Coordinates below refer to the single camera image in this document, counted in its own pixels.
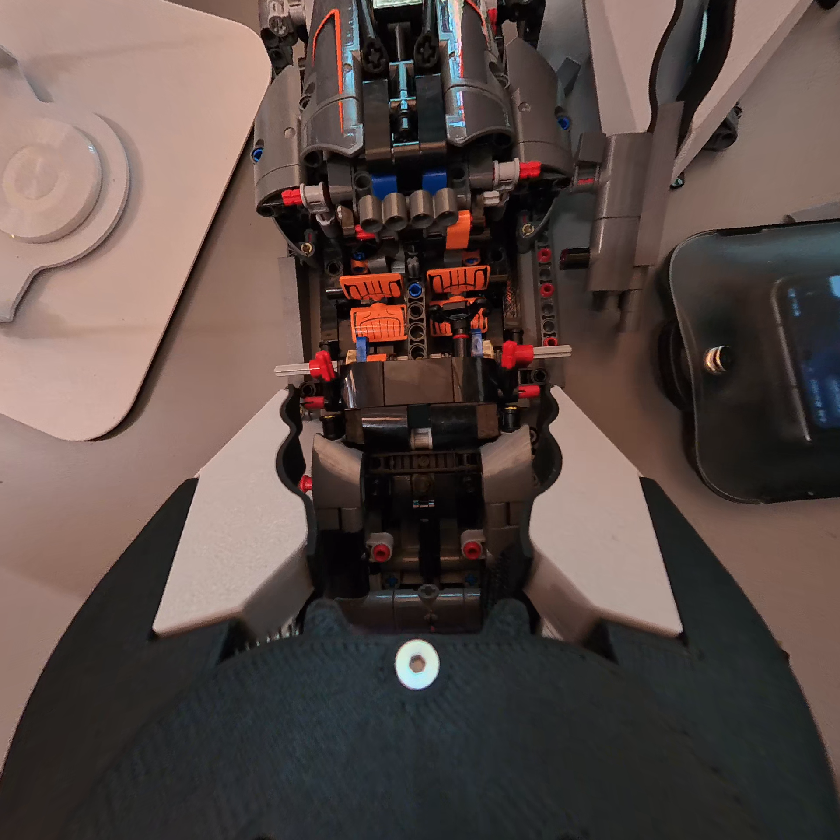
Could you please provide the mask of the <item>smartphone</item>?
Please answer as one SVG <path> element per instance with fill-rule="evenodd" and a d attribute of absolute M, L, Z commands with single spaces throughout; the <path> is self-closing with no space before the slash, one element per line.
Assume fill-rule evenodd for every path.
<path fill-rule="evenodd" d="M 808 440 L 838 444 L 839 275 L 785 276 L 773 285 L 786 359 Z"/>

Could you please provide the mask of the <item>white stand base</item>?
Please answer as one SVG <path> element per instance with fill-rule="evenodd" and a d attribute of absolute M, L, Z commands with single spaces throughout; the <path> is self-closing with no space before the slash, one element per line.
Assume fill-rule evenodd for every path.
<path fill-rule="evenodd" d="M 2 2 L 2 415 L 134 404 L 266 91 L 257 34 L 170 2 Z"/>

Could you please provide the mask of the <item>black and clear phone holder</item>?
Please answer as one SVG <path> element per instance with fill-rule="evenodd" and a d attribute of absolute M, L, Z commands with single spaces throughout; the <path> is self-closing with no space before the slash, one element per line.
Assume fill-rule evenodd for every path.
<path fill-rule="evenodd" d="M 773 302 L 778 279 L 817 272 L 839 275 L 837 219 L 698 234 L 660 275 L 660 382 L 684 415 L 689 462 L 730 501 L 839 495 L 839 435 L 806 436 Z"/>

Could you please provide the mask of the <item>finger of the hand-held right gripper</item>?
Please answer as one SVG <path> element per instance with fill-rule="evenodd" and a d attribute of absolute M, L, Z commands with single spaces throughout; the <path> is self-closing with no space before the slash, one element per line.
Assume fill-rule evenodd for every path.
<path fill-rule="evenodd" d="M 736 2 L 728 57 L 695 112 L 675 159 L 675 175 L 683 172 L 709 141 L 811 4 L 811 1 Z"/>
<path fill-rule="evenodd" d="M 681 1 L 584 1 L 601 130 L 652 130 L 658 101 L 686 80 L 686 10 Z"/>

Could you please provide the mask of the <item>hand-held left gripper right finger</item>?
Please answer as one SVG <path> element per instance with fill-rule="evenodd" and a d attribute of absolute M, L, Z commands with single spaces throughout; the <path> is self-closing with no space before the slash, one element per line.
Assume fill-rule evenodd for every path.
<path fill-rule="evenodd" d="M 677 637 L 683 626 L 640 473 L 559 387 L 551 393 L 562 466 L 532 504 L 528 598 L 567 642 L 602 620 Z"/>

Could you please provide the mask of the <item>grey and orange lego car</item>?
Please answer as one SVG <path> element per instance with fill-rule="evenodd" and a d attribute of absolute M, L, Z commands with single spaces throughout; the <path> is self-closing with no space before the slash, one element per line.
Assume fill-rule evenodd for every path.
<path fill-rule="evenodd" d="M 255 209 L 297 262 L 315 596 L 471 634 L 529 573 L 574 161 L 545 2 L 259 2 Z"/>

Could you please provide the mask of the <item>grey lego panel assembly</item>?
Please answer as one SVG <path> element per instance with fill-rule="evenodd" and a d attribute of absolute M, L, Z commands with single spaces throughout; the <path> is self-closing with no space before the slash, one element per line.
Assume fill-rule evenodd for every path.
<path fill-rule="evenodd" d="M 661 245 L 683 103 L 658 107 L 652 130 L 583 133 L 572 191 L 595 194 L 588 248 L 566 248 L 559 265 L 586 269 L 599 309 L 616 299 L 618 329 L 637 329 L 644 289 Z"/>

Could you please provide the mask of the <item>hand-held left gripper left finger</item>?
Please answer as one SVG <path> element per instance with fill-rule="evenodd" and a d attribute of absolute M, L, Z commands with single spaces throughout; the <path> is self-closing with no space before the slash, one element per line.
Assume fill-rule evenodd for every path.
<path fill-rule="evenodd" d="M 280 414 L 289 396 L 278 391 L 196 475 L 157 635 L 235 620 L 253 637 L 276 637 L 309 598 L 305 502 L 277 473 L 293 435 Z"/>

